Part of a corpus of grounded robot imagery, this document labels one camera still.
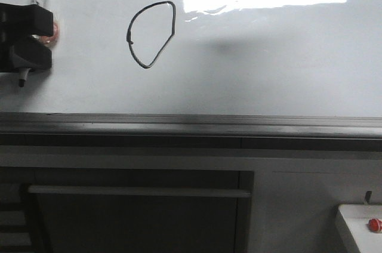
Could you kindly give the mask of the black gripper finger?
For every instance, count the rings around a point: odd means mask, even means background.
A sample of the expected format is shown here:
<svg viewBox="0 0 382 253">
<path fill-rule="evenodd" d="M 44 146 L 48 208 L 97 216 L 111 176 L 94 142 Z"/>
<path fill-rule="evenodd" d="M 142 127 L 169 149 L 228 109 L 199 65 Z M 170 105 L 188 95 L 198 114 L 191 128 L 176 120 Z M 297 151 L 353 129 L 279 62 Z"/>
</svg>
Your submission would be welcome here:
<svg viewBox="0 0 382 253">
<path fill-rule="evenodd" d="M 30 36 L 16 42 L 9 49 L 9 71 L 21 68 L 48 70 L 52 67 L 52 52 L 49 48 Z"/>
<path fill-rule="evenodd" d="M 9 5 L 8 33 L 14 36 L 53 36 L 53 13 L 36 5 Z"/>
</svg>

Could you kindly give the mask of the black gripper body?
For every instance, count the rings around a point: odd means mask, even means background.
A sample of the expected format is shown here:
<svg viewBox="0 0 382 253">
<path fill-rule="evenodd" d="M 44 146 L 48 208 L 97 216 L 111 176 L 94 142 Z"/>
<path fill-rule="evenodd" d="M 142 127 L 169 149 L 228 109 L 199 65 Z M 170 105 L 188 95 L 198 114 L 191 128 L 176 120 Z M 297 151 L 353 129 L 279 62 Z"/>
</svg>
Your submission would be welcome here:
<svg viewBox="0 0 382 253">
<path fill-rule="evenodd" d="M 10 43 L 8 38 L 12 23 L 10 4 L 1 3 L 1 73 L 14 72 L 10 64 Z"/>
</svg>

